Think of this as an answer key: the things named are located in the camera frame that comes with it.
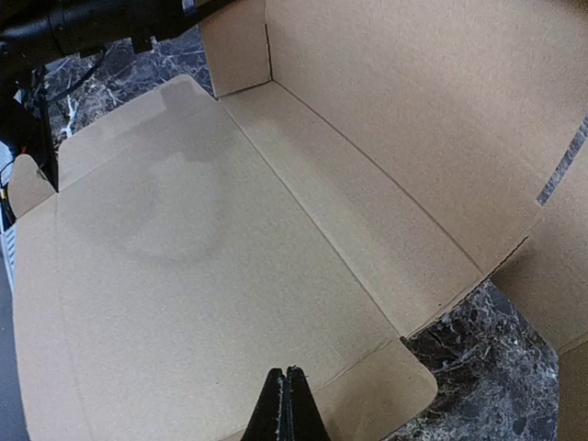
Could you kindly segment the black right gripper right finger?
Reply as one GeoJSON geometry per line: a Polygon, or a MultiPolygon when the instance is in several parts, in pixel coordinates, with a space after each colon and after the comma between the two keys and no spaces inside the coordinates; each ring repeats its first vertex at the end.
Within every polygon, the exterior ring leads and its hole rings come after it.
{"type": "Polygon", "coordinates": [[[301,367],[287,369],[283,386],[283,439],[330,440],[301,367]]]}

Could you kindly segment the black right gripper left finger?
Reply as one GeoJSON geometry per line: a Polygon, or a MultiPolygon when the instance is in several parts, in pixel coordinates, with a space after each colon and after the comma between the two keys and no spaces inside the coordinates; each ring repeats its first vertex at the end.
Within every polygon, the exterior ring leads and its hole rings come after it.
{"type": "Polygon", "coordinates": [[[271,368],[259,394],[254,411],[245,428],[242,441],[284,440],[283,421],[286,377],[281,368],[271,368]]]}

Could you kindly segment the black front rail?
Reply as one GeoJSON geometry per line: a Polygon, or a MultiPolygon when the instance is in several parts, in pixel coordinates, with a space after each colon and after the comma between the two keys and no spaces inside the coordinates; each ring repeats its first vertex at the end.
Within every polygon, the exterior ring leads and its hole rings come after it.
{"type": "Polygon", "coordinates": [[[1,143],[14,158],[29,155],[58,192],[59,165],[51,134],[46,72],[40,67],[1,81],[1,143]]]}

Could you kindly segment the brown cardboard box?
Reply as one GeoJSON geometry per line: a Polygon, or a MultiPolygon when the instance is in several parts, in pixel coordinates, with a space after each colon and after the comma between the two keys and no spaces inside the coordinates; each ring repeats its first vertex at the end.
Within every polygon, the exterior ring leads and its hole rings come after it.
{"type": "Polygon", "coordinates": [[[587,437],[587,4],[241,1],[187,75],[29,155],[13,323],[33,440],[235,440],[300,367],[333,440],[440,395],[408,341],[496,275],[587,437]]]}

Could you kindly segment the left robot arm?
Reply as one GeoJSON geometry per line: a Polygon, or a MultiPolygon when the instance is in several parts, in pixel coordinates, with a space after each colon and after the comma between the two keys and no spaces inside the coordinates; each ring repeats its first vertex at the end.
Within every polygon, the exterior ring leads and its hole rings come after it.
{"type": "Polygon", "coordinates": [[[1,57],[45,63],[124,39],[141,53],[197,22],[197,8],[182,1],[38,1],[1,27],[1,57]]]}

